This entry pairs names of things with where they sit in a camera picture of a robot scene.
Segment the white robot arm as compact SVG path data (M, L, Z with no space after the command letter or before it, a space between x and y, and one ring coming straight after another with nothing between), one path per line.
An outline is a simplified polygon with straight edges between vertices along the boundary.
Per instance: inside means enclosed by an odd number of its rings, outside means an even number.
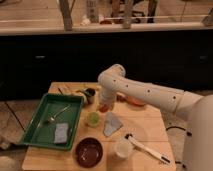
M213 171L213 95L127 79L120 64L98 76L99 103L113 106L118 92L176 114L187 122L183 148L183 171Z

